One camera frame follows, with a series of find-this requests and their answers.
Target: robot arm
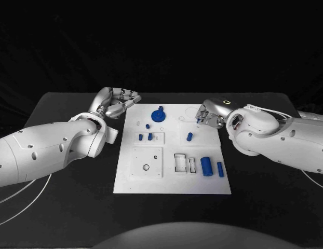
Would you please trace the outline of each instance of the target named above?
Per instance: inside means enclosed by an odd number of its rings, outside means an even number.
[[[227,99],[206,100],[197,119],[219,129],[226,125],[233,144],[246,155],[262,154],[275,162],[323,174],[323,121],[291,116],[278,120],[263,108],[250,104],[242,108]]]
[[[119,118],[142,100],[138,92],[103,88],[90,111],[68,122],[22,129],[0,139],[0,187],[39,179],[84,157],[97,157],[119,131],[104,118]]]

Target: white board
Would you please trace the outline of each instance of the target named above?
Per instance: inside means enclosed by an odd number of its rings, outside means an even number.
[[[159,106],[167,113],[161,123],[152,120]],[[128,110],[115,193],[232,194],[219,130],[197,124],[198,109],[198,104],[136,104]],[[193,141],[187,140],[190,132],[194,133]],[[148,140],[149,133],[154,133],[154,139],[159,137],[158,141]],[[143,141],[139,141],[139,134],[143,134]],[[175,154],[187,155],[187,172],[175,172]],[[203,157],[211,158],[213,176],[204,176]],[[190,158],[195,158],[197,173],[191,173]],[[219,162],[224,165],[226,177],[220,177]]]

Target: table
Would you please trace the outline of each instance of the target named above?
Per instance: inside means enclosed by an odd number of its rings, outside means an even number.
[[[227,96],[240,105],[255,104],[299,117],[283,93],[141,93],[141,103],[201,104]],[[96,93],[44,95],[26,127],[68,121],[86,112]],[[107,124],[120,130],[116,143],[106,144],[97,158],[74,161],[51,178],[35,204],[0,226],[5,247],[93,247],[115,235],[148,225],[168,222],[211,222],[240,226],[273,235],[304,247],[323,247],[323,189],[301,170],[263,155],[240,153],[220,129],[221,149],[233,194],[154,195],[113,194],[123,114]],[[48,177],[0,205],[0,222],[32,202]],[[0,188],[0,199],[24,186]]]

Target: black backdrop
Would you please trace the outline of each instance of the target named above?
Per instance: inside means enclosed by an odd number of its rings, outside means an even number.
[[[47,92],[283,92],[323,114],[323,1],[5,6],[0,137]]]

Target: blue cylinder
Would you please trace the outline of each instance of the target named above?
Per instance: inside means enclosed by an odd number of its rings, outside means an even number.
[[[213,163],[210,157],[203,157],[201,168],[204,170],[204,176],[213,176]]]
[[[167,119],[167,113],[164,112],[164,107],[161,106],[159,109],[152,113],[152,119],[155,122],[164,122]]]
[[[188,141],[193,141],[193,137],[194,137],[194,133],[190,132],[187,140],[188,140]]]
[[[221,162],[219,162],[217,164],[219,164],[220,177],[224,177],[224,166]]]

